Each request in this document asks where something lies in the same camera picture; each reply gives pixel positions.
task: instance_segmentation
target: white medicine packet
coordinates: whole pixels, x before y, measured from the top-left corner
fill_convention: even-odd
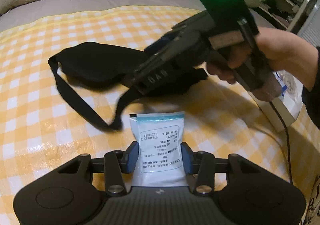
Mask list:
[[[181,156],[184,112],[130,115],[139,143],[132,186],[186,186]]]

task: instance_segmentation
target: hand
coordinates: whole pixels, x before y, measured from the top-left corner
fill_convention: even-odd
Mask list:
[[[317,49],[290,32],[263,27],[260,27],[259,31],[256,42],[258,48],[265,54],[271,69],[288,71],[298,78],[308,90],[311,90],[318,69]],[[228,61],[230,69],[238,68],[250,53],[250,46],[246,42],[231,47]],[[207,63],[209,74],[218,75],[221,80],[234,84],[236,79],[230,69]]]

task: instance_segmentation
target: bed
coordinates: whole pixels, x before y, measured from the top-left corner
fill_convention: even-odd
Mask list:
[[[95,41],[143,50],[203,9],[199,0],[39,0],[0,17],[1,225],[19,224],[12,201],[24,185],[81,153],[102,157],[124,150],[134,140],[130,113],[185,111],[183,141],[194,151],[216,157],[238,153],[288,180],[284,134],[275,132],[239,84],[211,76],[184,95],[133,103],[123,113],[123,130],[106,133],[74,112],[56,90],[47,61],[63,48]],[[252,14],[259,26],[272,27]],[[73,88],[106,121],[126,90],[122,85],[105,92]],[[320,133],[305,108],[289,132],[294,183],[308,199],[319,173]],[[93,184],[103,190],[103,177],[94,176]],[[216,175],[215,189],[225,184],[225,177]]]

